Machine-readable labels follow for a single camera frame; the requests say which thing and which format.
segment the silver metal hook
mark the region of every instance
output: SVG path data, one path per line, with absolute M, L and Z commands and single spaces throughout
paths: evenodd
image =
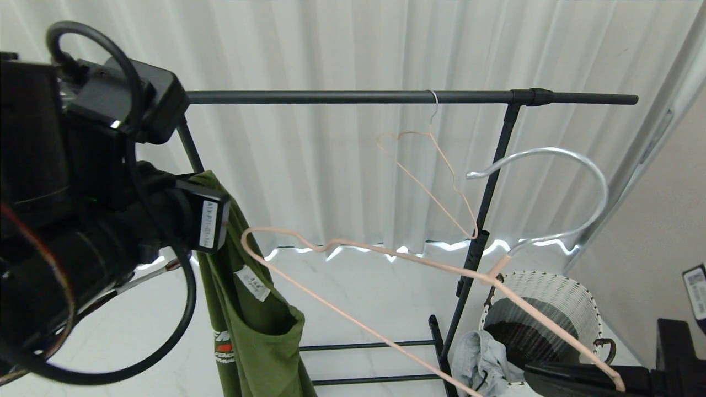
M 434 113 L 431 115 L 431 118 L 429 119 L 429 123 L 431 124 L 434 121 L 434 117 L 436 116 L 436 113 L 439 111 L 439 98 L 436 96 L 436 93 L 434 90 L 427 90 L 429 91 L 433 96 L 434 100 L 436 101 L 436 109 L 434 110 Z
M 542 237 L 535 237 L 533 239 L 522 240 L 520 243 L 510 249 L 510 251 L 508 252 L 508 256 L 513 256 L 519 249 L 535 242 L 561 239 L 580 233 L 586 227 L 589 227 L 601 215 L 603 210 L 606 208 L 606 204 L 608 203 L 608 184 L 606 183 L 606 177 L 603 175 L 598 166 L 594 162 L 592 162 L 588 157 L 562 148 L 535 148 L 525 150 L 524 152 L 515 153 L 513 155 L 509 155 L 506 158 L 498 160 L 497 162 L 493 163 L 493 165 L 483 171 L 466 173 L 466 179 L 489 177 L 493 172 L 499 170 L 500 167 L 504 165 L 507 165 L 515 160 L 519 160 L 520 158 L 537 154 L 560 155 L 563 157 L 570 158 L 571 160 L 578 161 L 581 165 L 587 167 L 599 183 L 599 187 L 601 189 L 600 200 L 598 206 L 596 206 L 595 211 L 593 211 L 593 214 L 588 219 L 586 219 L 586 221 L 582 223 L 579 227 L 566 232 L 556 233 L 554 235 L 547 235 Z

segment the clothes hanger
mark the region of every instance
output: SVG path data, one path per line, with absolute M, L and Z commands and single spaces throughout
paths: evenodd
M 424 191 L 436 202 L 437 205 L 441 207 L 443 212 L 459 227 L 459 229 L 469 238 L 474 239 L 477 236 L 477 226 L 475 225 L 475 217 L 473 215 L 473 211 L 470 208 L 470 205 L 468 204 L 468 200 L 466 199 L 465 195 L 456 187 L 455 183 L 455 173 L 453 171 L 453 168 L 451 167 L 450 163 L 448 162 L 448 159 L 446 156 L 443 154 L 441 149 L 439 148 L 436 139 L 433 137 L 433 134 L 431 133 L 431 122 L 433 121 L 433 117 L 436 115 L 438 111 L 438 98 L 436 97 L 436 93 L 434 91 L 431 91 L 433 94 L 434 98 L 436 99 L 436 111 L 432 115 L 429 123 L 430 127 L 430 132 L 426 134 L 421 134 L 421 133 L 414 133 L 414 132 L 403 132 L 401 134 L 398 134 L 396 139 L 399 139 L 401 136 L 404 136 L 405 134 L 416 134 L 416 135 L 425 135 L 429 136 L 434 143 L 437 151 L 441 154 L 442 158 L 444 159 L 447 167 L 451 171 L 451 174 L 453 176 L 453 188 L 454 191 L 456 191 L 458 194 L 460 194 L 464 202 L 466 203 L 468 210 L 471 214 L 471 218 L 474 221 L 474 233 L 473 235 L 469 234 L 466 232 L 466 230 L 461 227 L 458 222 L 456 222 L 453 219 L 453 216 L 449 214 L 449 212 L 439 203 L 439 201 L 436 199 L 436 197 L 431 194 L 431 192 L 416 178 L 414 175 L 412 175 L 406 168 L 404 168 L 399 162 L 395 161 L 397 163 L 397 166 L 402 168 L 417 184 L 419 184 Z M 379 138 L 378 137 L 378 146 L 381 148 L 381 150 L 388 156 L 391 157 L 390 153 L 382 147 L 382 145 L 379 143 Z M 418 358 L 416 355 L 413 355 L 410 352 L 407 352 L 402 346 L 398 345 L 394 341 L 386 338 L 385 336 L 381 335 L 377 331 L 373 330 L 372 328 L 368 327 L 367 325 L 363 324 L 362 322 L 358 321 L 354 317 L 352 317 L 350 314 L 342 311 L 338 307 L 336 307 L 334 304 L 330 303 L 329 301 L 323 299 L 313 291 L 309 290 L 308 288 L 304 287 L 302 284 L 298 283 L 296 280 L 293 278 L 289 277 L 287 274 L 282 272 L 280 269 L 277 268 L 277 266 L 272 265 L 271 263 L 267 262 L 262 256 L 257 255 L 252 248 L 248 245 L 248 235 L 253 233 L 253 232 L 273 232 L 273 233 L 282 233 L 286 235 L 290 235 L 293 237 L 296 237 L 302 244 L 304 244 L 306 247 L 311 249 L 312 251 L 317 251 L 317 252 L 327 252 L 330 249 L 333 249 L 334 247 L 337 247 L 339 245 L 345 244 L 345 245 L 350 245 L 353 247 L 359 247 L 359 248 L 364 248 L 368 249 L 370 251 L 375 251 L 381 254 L 387 254 L 390 256 L 396 256 L 400 257 L 403 259 L 407 259 L 409 261 L 413 261 L 416 263 L 421 263 L 426 266 L 430 266 L 433 268 L 437 268 L 443 271 L 447 271 L 449 273 L 456 273 L 458 275 L 463 275 L 465 277 L 470 277 L 470 278 L 476 278 L 479 279 L 480 281 L 486 283 L 486 284 L 492 284 L 496 289 L 500 290 L 502 293 L 505 294 L 505 296 L 513 301 L 517 306 L 519 306 L 522 310 L 527 312 L 530 316 L 534 317 L 537 321 L 539 321 L 541 324 L 545 325 L 549 330 L 554 332 L 557 336 L 559 336 L 561 339 L 563 339 L 565 342 L 567 342 L 569 345 L 573 346 L 576 350 L 578 350 L 579 353 L 583 354 L 584 356 L 588 357 L 589 360 L 591 360 L 601 371 L 603 371 L 605 374 L 607 374 L 612 380 L 613 383 L 615 383 L 615 387 L 617 391 L 624 392 L 625 391 L 625 384 L 623 383 L 623 380 L 618 372 L 616 372 L 614 369 L 612 369 L 608 364 L 602 362 L 598 356 L 596 356 L 589 348 L 584 346 L 581 342 L 579 342 L 576 338 L 574 338 L 572 335 L 569 334 L 566 330 L 561 328 L 559 325 L 554 323 L 552 320 L 550 320 L 547 316 L 542 314 L 539 310 L 537 310 L 535 307 L 530 305 L 527 301 L 525 301 L 523 298 L 515 294 L 512 290 L 507 288 L 504 284 L 502 284 L 499 280 L 496 279 L 497 273 L 502 270 L 502 268 L 509 262 L 510 258 L 512 257 L 513 254 L 516 254 L 518 250 L 520 250 L 523 247 L 526 247 L 527 245 L 533 243 L 533 242 L 538 242 L 538 241 L 546 241 L 548 239 L 555 239 L 555 238 L 560 238 L 557 237 L 558 235 L 561 237 L 567 237 L 568 235 L 575 235 L 576 233 L 579 233 L 581 230 L 585 229 L 588 225 L 593 223 L 595 218 L 603 211 L 603 208 L 605 207 L 606 201 L 607 201 L 607 184 L 605 182 L 605 177 L 603 177 L 603 174 L 600 172 L 600 169 L 588 158 L 585 156 L 581 156 L 577 153 L 570 152 L 569 150 L 565 149 L 560 149 L 560 148 L 539 148 L 539 149 L 530 149 L 526 150 L 525 152 L 519 152 L 514 155 L 508 156 L 507 158 L 504 158 L 502 160 L 499 160 L 498 162 L 492 164 L 490 167 L 486 168 L 484 171 L 481 172 L 469 172 L 467 173 L 467 179 L 476 179 L 476 178 L 481 178 L 481 177 L 487 177 L 493 172 L 495 172 L 497 169 L 502 167 L 503 165 L 507 165 L 508 163 L 519 160 L 520 158 L 535 155 L 535 154 L 540 154 L 540 153 L 553 153 L 553 154 L 559 154 L 563 155 L 565 157 L 572 158 L 574 160 L 579 161 L 581 164 L 586 165 L 589 167 L 589 169 L 592 171 L 594 175 L 597 176 L 597 179 L 599 182 L 601 182 L 601 188 L 602 188 L 602 194 L 606 197 L 605 199 L 601 199 L 596 211 L 594 214 L 581 224 L 578 228 L 574 230 L 570 230 L 568 232 L 562 232 L 554 235 L 548 235 L 548 236 L 543 236 L 543 237 L 537 237 L 535 239 L 529 239 L 526 241 L 523 241 L 520 244 L 516 244 L 513 249 L 511 249 L 510 252 L 508 252 L 507 258 L 503 257 L 496 265 L 491 269 L 491 272 L 488 274 L 483 274 L 483 273 L 478 273 L 476 271 L 471 271 L 469 269 L 463 269 L 463 268 L 457 268 L 454 266 L 449 266 L 444 263 L 440 263 L 437 261 L 432 261 L 430 259 L 425 259 L 425 258 L 419 258 L 414 255 L 409 255 L 409 254 L 403 254 L 400 252 L 392 251 L 390 249 L 385 249 L 383 247 L 375 247 L 372 245 L 368 244 L 363 244 L 360 242 L 355 242 L 352 240 L 347 240 L 347 239 L 330 239 L 328 240 L 323 247 L 316 246 L 306 239 L 304 239 L 303 236 L 301 236 L 298 232 L 295 232 L 293 230 L 286 230 L 282 229 L 279 227 L 249 227 L 246 229 L 243 234 L 241 235 L 241 244 L 245 250 L 245 252 L 255 259 L 257 262 L 265 266 L 266 268 L 270 269 L 271 271 L 275 272 L 278 274 L 280 277 L 284 278 L 285 280 L 289 281 L 291 284 L 294 286 L 298 287 L 300 290 L 304 291 L 314 299 L 318 300 L 325 306 L 329 307 L 332 309 L 334 312 L 337 312 L 347 320 L 351 321 L 353 324 L 357 325 L 358 327 L 362 328 L 366 332 L 370 333 L 371 335 L 375 336 L 377 339 L 381 340 L 384 342 L 386 345 L 396 349 L 397 351 L 401 352 L 403 355 L 406 355 L 409 359 L 412 361 L 415 361 L 417 364 L 421 365 L 424 368 L 427 368 L 429 371 L 432 371 L 434 374 L 442 378 L 443 380 L 453 384 L 454 386 L 458 387 L 459 389 L 463 390 L 465 393 L 468 393 L 471 396 L 474 397 L 482 397 L 480 393 L 477 391 L 469 388 L 468 386 L 464 385 L 462 382 L 452 378 L 450 375 L 446 374 L 445 372 L 442 372 L 441 370 L 435 368 L 434 366 L 430 365 L 428 362 L 423 361 L 422 359 Z

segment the black clothing rack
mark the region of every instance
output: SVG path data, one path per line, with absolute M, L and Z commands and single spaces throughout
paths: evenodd
M 192 105 L 259 105 L 259 104 L 404 104 L 404 103 L 506 103 L 503 129 L 500 133 L 493 162 L 505 157 L 510 136 L 517 121 L 522 106 L 541 106 L 551 103 L 585 103 L 599 105 L 634 105 L 638 102 L 637 95 L 591 94 L 591 93 L 555 93 L 542 88 L 509 91 L 188 91 Z M 181 142 L 184 145 L 189 162 L 195 172 L 203 172 L 203 163 L 196 150 L 196 145 L 184 118 L 177 128 Z M 495 171 L 486 183 L 483 199 L 478 211 L 478 238 L 472 240 L 464 268 L 478 270 L 478 265 L 485 250 L 490 233 L 483 230 L 488 209 L 490 209 L 495 186 L 500 170 Z M 466 305 L 468 294 L 473 284 L 472 278 L 461 277 L 456 287 L 458 302 L 453 312 L 446 338 L 442 338 L 436 316 L 429 317 L 431 339 L 407 340 L 397 342 L 401 346 L 432 345 L 436 349 L 439 368 L 447 374 L 451 373 L 448 353 L 453 342 L 461 313 Z M 301 351 L 344 350 L 384 348 L 385 343 L 353 343 L 344 345 L 303 346 Z M 366 384 L 393 381 L 418 381 L 439 379 L 435 374 L 404 375 L 394 377 L 369 377 L 351 379 L 326 379 L 313 381 L 315 386 L 338 384 Z M 444 382 L 447 397 L 457 397 L 456 388 Z

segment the curtain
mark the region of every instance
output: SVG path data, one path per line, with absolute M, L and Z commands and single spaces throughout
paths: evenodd
M 610 181 L 662 86 L 701 1 L 2 1 L 0 45 L 47 61 L 57 20 L 87 23 L 131 57 L 177 74 L 187 90 L 507 90 L 630 93 L 635 106 L 524 108 L 508 154 L 560 146 L 591 157 Z M 74 57 L 104 61 L 78 37 Z M 474 209 L 504 105 L 441 105 L 432 131 Z M 465 236 L 376 147 L 383 133 L 427 131 L 434 105 L 192 105 L 187 117 L 204 165 L 252 225 L 406 246 Z M 383 140 L 466 228 L 461 199 L 431 142 Z M 188 172 L 176 134 L 142 159 Z M 596 203 L 588 172 L 567 160 L 503 169 L 486 229 L 491 240 L 558 232 Z M 263 251 L 295 246 L 260 236 Z

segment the green t-shirt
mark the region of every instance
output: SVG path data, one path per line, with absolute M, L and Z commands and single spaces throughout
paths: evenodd
M 211 171 L 190 182 L 226 192 Z M 223 247 L 212 255 L 197 253 L 223 394 L 315 397 L 299 355 L 304 314 L 274 288 L 269 270 L 243 250 L 240 236 L 248 224 L 230 199 Z M 262 255 L 252 235 L 249 239 Z

